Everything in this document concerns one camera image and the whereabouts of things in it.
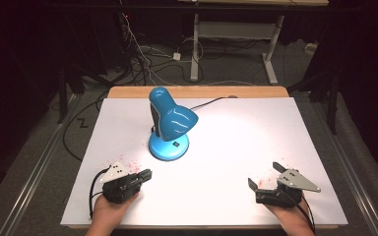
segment lamp base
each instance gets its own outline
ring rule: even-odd
[[[160,160],[175,160],[182,156],[189,148],[189,139],[183,135],[172,141],[164,141],[152,132],[149,139],[149,150],[152,155]]]

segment wire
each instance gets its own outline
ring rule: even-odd
[[[196,108],[201,108],[201,107],[204,107],[204,106],[206,106],[206,105],[209,105],[209,104],[211,104],[211,103],[213,103],[213,102],[215,102],[215,101],[218,101],[218,100],[221,100],[221,99],[223,99],[223,98],[226,98],[226,97],[218,97],[218,98],[215,98],[214,100],[211,100],[211,101],[208,101],[208,102],[205,102],[204,104],[200,104],[200,105],[197,105],[197,106],[194,106],[194,107],[192,107],[192,108],[190,108],[191,110],[194,110],[194,109],[196,109]]]
[[[289,194],[287,194],[285,192],[282,192],[282,193],[296,205],[296,207],[300,210],[300,212],[302,212],[303,216],[305,216],[305,218],[306,218],[306,221],[308,221],[309,227],[311,228],[312,232],[315,234],[315,224],[314,224],[313,221],[311,221],[311,219],[309,218],[309,216],[305,212],[305,210],[302,208],[302,206],[300,206],[293,198],[291,198]]]
[[[311,219],[312,219],[312,227],[313,227],[313,229],[314,229],[313,231],[314,231],[314,234],[315,234],[315,220],[314,220],[314,214],[312,213],[312,210],[311,210],[311,207],[309,206],[308,201],[306,201],[306,199],[303,198],[303,196],[302,196],[302,199],[305,201],[306,206],[307,206],[308,209],[309,209],[309,214],[311,215]]]
[[[106,169],[102,169],[101,171],[99,171],[96,176],[94,177],[94,179],[92,180],[92,184],[91,184],[91,189],[89,191],[89,215],[91,216],[91,219],[92,217],[94,217],[94,209],[92,208],[92,199],[94,197],[94,186],[95,186],[95,182],[97,180],[97,178],[103,174],[103,173],[106,173],[106,171],[108,171],[108,169],[110,168],[110,166]]]
[[[75,159],[79,160],[79,161],[82,161],[82,158],[78,157],[77,155],[75,155],[67,146],[66,144],[66,133],[67,133],[67,130],[69,129],[69,127],[72,125],[73,121],[76,120],[76,118],[78,118],[78,116],[80,114],[82,114],[82,112],[84,112],[86,109],[88,109],[89,107],[97,104],[98,102],[101,102],[103,101],[102,99],[101,100],[96,100],[94,102],[92,102],[91,104],[88,104],[87,106],[85,106],[83,109],[81,109],[70,121],[69,123],[67,124],[67,127],[66,129],[64,130],[63,132],[63,138],[62,138],[62,141],[63,141],[63,146],[64,148],[66,149],[67,152],[69,152],[69,154],[71,154]]]

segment wooden table edge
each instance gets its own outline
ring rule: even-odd
[[[155,87],[112,87],[107,98],[149,98]],[[165,87],[173,98],[240,98],[289,97],[284,87]]]

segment power cord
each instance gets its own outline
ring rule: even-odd
[[[108,171],[108,168],[106,169],[102,169],[101,171],[99,171],[96,176],[94,177],[94,180],[92,181],[92,184],[91,184],[91,190],[89,192],[89,215],[91,216],[91,219],[94,217],[94,208],[92,207],[92,199],[94,198],[94,196],[96,196],[97,194],[94,195],[94,186],[95,186],[95,182],[97,180],[97,178],[103,174],[103,173],[106,173],[106,171]]]
[[[308,224],[309,224],[309,227],[311,228],[312,232],[314,233],[315,235],[315,222],[314,222],[314,216],[312,215],[312,211],[311,211],[311,208],[309,207],[309,204],[308,202],[306,202],[305,198],[303,198],[302,196],[302,199],[305,200],[305,203],[306,205],[308,206],[309,208],[309,212],[311,214],[311,217],[312,217],[312,221],[311,219],[309,218],[309,215],[305,212],[305,210],[302,208],[302,206],[300,206],[293,198],[290,197],[289,194],[285,193],[285,192],[282,192],[288,199],[290,199],[295,205],[296,207],[300,210],[300,212],[303,214],[303,216],[305,216],[306,218],[306,221],[308,221]]]

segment black cable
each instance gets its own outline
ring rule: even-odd
[[[107,94],[109,93],[109,90],[105,90],[98,98],[97,98],[97,100],[96,101],[98,101],[98,100],[103,100],[103,96],[106,96]],[[96,107],[96,110],[97,110],[97,112],[99,112],[100,111],[100,107],[98,107],[97,106],[97,103],[95,103],[94,104],[95,105],[95,107]]]
[[[215,102],[215,101],[218,101],[218,100],[221,100],[221,99],[223,99],[223,98],[226,98],[226,97],[218,97],[218,98],[215,98],[214,100],[211,100],[211,101],[208,101],[208,102],[205,102],[205,103],[203,103],[203,104],[200,104],[200,105],[197,105],[197,106],[194,106],[194,107],[192,107],[192,108],[190,108],[191,110],[193,110],[193,109],[196,109],[196,108],[199,108],[199,107],[204,107],[204,106],[206,106],[206,105],[208,105],[208,104],[211,104],[211,103],[213,103],[213,102]]]
[[[205,103],[203,103],[203,104],[200,104],[200,105],[197,105],[197,106],[194,106],[194,107],[192,107],[192,108],[190,108],[191,110],[194,110],[194,109],[196,109],[196,108],[200,108],[200,107],[204,107],[204,106],[206,106],[206,105],[208,105],[208,104],[211,104],[211,103],[213,103],[213,102],[215,102],[215,101],[218,101],[218,100],[220,100],[220,99],[223,99],[223,98],[227,98],[227,97],[218,97],[218,98],[215,98],[214,100],[211,100],[211,101],[208,101],[208,102],[205,102]],[[155,131],[155,126],[152,126],[152,128],[151,128],[151,132],[154,132]]]
[[[285,192],[282,192],[282,193],[296,205],[296,207],[300,210],[300,212],[302,212],[303,216],[305,216],[305,218],[306,218],[306,221],[308,221],[309,227],[311,228],[312,232],[315,234],[315,224],[314,224],[314,222],[311,221],[311,219],[309,218],[309,216],[305,212],[305,210],[302,208],[302,206],[300,206],[293,198],[291,198],[289,194],[287,194]]]
[[[308,209],[309,209],[309,214],[311,215],[311,219],[312,219],[312,226],[313,226],[313,228],[314,228],[314,234],[315,234],[315,220],[314,220],[314,214],[312,213],[312,210],[311,210],[311,207],[309,206],[309,203],[308,203],[308,201],[306,201],[306,199],[305,198],[303,198],[303,196],[302,196],[302,199],[305,201],[305,203],[306,203],[306,206],[308,207]]]
[[[92,217],[94,217],[94,209],[92,208],[92,198],[94,197],[94,186],[95,186],[95,182],[97,180],[97,178],[103,174],[103,173],[106,173],[106,171],[108,171],[108,168],[106,169],[102,169],[101,171],[99,171],[96,176],[94,177],[94,180],[92,181],[92,184],[91,184],[91,190],[89,192],[89,215],[91,216],[91,219]]]
[[[103,193],[103,192],[100,191],[100,192],[97,192],[97,193],[93,194],[93,195],[92,195],[92,199],[93,199],[96,195],[99,195],[99,194],[102,194],[102,193]]]
[[[63,146],[64,148],[66,149],[67,152],[69,152],[69,154],[71,154],[75,159],[79,160],[79,161],[82,161],[82,159],[78,156],[76,156],[72,151],[70,151],[70,149],[68,148],[67,144],[66,144],[66,133],[67,133],[67,130],[69,129],[69,127],[72,125],[73,121],[76,120],[76,118],[82,114],[82,112],[84,112],[86,109],[88,109],[89,107],[97,104],[98,102],[101,102],[103,100],[97,100],[97,101],[94,101],[92,102],[91,104],[88,104],[87,106],[85,106],[82,110],[80,110],[70,121],[69,123],[67,124],[67,127],[66,129],[64,130],[63,132]]]

